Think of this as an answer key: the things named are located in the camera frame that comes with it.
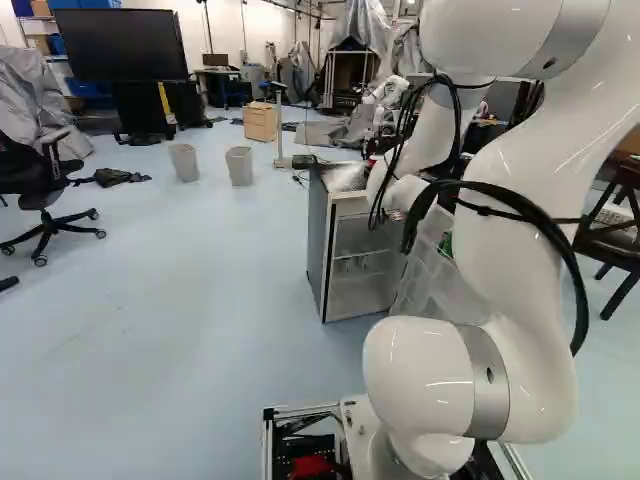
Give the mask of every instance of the black cable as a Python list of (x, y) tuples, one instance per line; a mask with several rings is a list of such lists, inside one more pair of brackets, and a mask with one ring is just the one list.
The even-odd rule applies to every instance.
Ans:
[[(462, 200), (461, 198), (456, 198), (455, 203), (460, 204), (463, 207), (468, 208), (469, 210), (473, 210), (478, 215), (481, 215), (483, 217), (493, 216), (508, 218), (509, 220), (515, 220), (516, 222), (528, 222), (528, 220), (522, 215), (503, 212), (502, 210), (496, 210), (495, 208), (491, 208), (486, 205), (475, 205), (471, 202)], [(557, 223), (559, 225), (578, 225), (582, 222), (582, 218), (554, 218), (552, 220), (554, 223)]]
[(454, 170), (460, 158), (460, 150), (462, 149), (462, 105), (460, 104), (458, 88), (484, 88), (487, 85), (490, 85), (490, 83), (487, 85), (479, 86), (456, 85), (449, 76), (439, 74), (437, 71), (434, 71), (433, 77), (430, 78), (424, 85), (409, 92), (400, 109), (400, 115), (398, 117), (398, 122), (396, 125), (396, 136), (398, 138), (396, 139), (396, 144), (393, 148), (393, 157), (391, 159), (391, 162), (389, 162), (387, 172), (380, 185), (380, 188), (378, 189), (378, 192), (376, 193), (375, 199), (371, 206), (371, 210), (369, 212), (369, 230), (371, 231), (375, 230), (378, 225), (384, 223), (385, 213), (382, 208), (382, 200), (384, 198), (387, 187), (391, 182), (391, 179), (394, 177), (397, 178), (395, 176), (395, 169), (398, 162), (400, 161), (400, 156), (402, 154), (404, 144), (413, 134), (413, 130), (418, 121), (418, 117), (415, 117), (413, 113), (418, 102), (420, 101), (422, 93), (424, 93), (427, 88), (435, 84), (442, 84), (449, 89), (454, 111), (455, 134), (453, 143), (451, 145), (451, 150), (449, 152), (448, 158), (444, 161), (444, 163), (437, 165), (437, 171), (440, 172), (443, 176), (451, 176), (455, 174)]
[(498, 185), (461, 180), (438, 180), (425, 188), (414, 202), (404, 227), (402, 251), (409, 253), (417, 235), (418, 223), (425, 217), (433, 200), (440, 192), (457, 191), (466, 188), (492, 197), (513, 208), (527, 222), (535, 226), (558, 252), (571, 275), (576, 294), (576, 324), (571, 340), (571, 353), (576, 355), (589, 332), (589, 302), (587, 292), (571, 243), (554, 220), (528, 198)]

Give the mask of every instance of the red component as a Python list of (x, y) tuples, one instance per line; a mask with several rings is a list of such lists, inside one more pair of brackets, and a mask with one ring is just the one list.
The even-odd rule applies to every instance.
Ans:
[(290, 480), (317, 477), (323, 473), (333, 472), (333, 467), (320, 455), (310, 455), (293, 459), (293, 473)]

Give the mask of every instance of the black monitor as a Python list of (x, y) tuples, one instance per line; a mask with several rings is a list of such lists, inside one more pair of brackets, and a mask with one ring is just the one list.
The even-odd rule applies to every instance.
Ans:
[(171, 10), (55, 9), (69, 64), (86, 82), (185, 80), (187, 63)]

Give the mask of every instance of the cardboard box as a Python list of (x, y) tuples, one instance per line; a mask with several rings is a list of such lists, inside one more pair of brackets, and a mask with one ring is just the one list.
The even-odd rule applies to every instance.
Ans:
[(251, 140), (271, 142), (276, 139), (276, 109), (270, 103), (251, 102), (243, 108), (244, 136)]
[(29, 35), (27, 37), (27, 45), (30, 48), (37, 48), (44, 56), (51, 55), (49, 35)]
[(45, 0), (33, 0), (31, 2), (31, 10), (36, 17), (51, 17), (51, 10)]

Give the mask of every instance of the chair base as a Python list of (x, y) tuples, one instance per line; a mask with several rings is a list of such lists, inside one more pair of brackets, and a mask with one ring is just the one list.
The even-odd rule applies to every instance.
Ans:
[(23, 233), (19, 237), (14, 238), (8, 242), (0, 243), (0, 251), (4, 255), (13, 255), (16, 251), (15, 245), (26, 242), (35, 236), (40, 235), (40, 241), (38, 246), (31, 254), (31, 259), (37, 267), (44, 267), (47, 264), (47, 257), (42, 255), (42, 252), (49, 244), (51, 237), (62, 232), (74, 232), (74, 233), (93, 233), (98, 239), (103, 239), (107, 236), (107, 232), (99, 228), (84, 228), (76, 225), (71, 225), (72, 222), (81, 220), (83, 218), (90, 218), (91, 220), (97, 220), (99, 217), (98, 211), (95, 208), (87, 210), (82, 213), (76, 213), (74, 215), (68, 215), (66, 217), (53, 218), (46, 210), (40, 211), (40, 218), (42, 223), (35, 228), (32, 228), (26, 233)]

